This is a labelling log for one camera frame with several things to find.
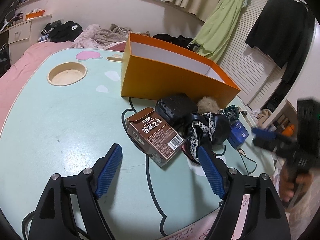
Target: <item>metal screw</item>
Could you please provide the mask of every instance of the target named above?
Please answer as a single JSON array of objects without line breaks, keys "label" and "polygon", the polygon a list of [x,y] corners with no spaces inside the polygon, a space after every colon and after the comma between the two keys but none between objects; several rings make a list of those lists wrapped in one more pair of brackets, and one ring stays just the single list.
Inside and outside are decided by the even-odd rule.
[{"label": "metal screw", "polygon": [[235,174],[238,173],[237,169],[235,169],[235,168],[230,168],[230,169],[229,169],[229,172],[230,172],[231,174],[233,174],[233,175],[235,175]]},{"label": "metal screw", "polygon": [[59,178],[59,174],[55,173],[51,176],[51,179],[56,180],[57,178]]},{"label": "metal screw", "polygon": [[91,168],[85,168],[85,169],[83,170],[83,173],[86,174],[86,175],[88,175],[88,174],[91,173],[91,171],[92,171]]},{"label": "metal screw", "polygon": [[268,174],[262,173],[261,178],[263,178],[264,180],[267,180],[267,179],[269,179],[269,176],[268,176]]}]

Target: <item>blue box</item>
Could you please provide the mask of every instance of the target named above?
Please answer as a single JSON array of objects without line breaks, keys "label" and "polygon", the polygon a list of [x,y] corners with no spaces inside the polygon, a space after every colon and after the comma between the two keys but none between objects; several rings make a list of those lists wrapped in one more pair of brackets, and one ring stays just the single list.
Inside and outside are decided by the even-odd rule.
[{"label": "blue box", "polygon": [[239,145],[244,143],[245,139],[249,136],[248,131],[243,126],[243,124],[237,120],[235,123],[231,125],[231,133],[228,138],[231,146],[236,149]]}]

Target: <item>fluffy beige pom-pom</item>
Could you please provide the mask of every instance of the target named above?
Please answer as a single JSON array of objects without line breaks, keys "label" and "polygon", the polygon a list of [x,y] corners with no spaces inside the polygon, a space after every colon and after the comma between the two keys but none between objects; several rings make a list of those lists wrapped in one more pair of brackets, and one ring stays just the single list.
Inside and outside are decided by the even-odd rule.
[{"label": "fluffy beige pom-pom", "polygon": [[198,113],[205,114],[205,113],[214,113],[217,114],[220,107],[218,106],[216,100],[211,97],[203,97],[201,98],[198,103]]}]

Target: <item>black case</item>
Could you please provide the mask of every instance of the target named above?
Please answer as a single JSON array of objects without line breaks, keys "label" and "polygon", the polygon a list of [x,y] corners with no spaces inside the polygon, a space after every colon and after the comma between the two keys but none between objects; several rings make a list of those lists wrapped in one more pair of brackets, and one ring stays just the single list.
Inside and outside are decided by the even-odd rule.
[{"label": "black case", "polygon": [[182,125],[182,118],[191,112],[197,112],[197,105],[186,94],[172,95],[158,100],[155,111],[173,128]]}]

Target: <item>beige round recess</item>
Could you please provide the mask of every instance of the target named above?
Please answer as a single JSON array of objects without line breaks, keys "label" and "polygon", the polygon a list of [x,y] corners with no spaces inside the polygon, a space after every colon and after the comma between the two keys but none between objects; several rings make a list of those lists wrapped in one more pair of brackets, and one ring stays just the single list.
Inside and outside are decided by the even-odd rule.
[{"label": "beige round recess", "polygon": [[87,68],[77,62],[66,62],[50,70],[47,80],[54,86],[67,86],[83,79]]}]

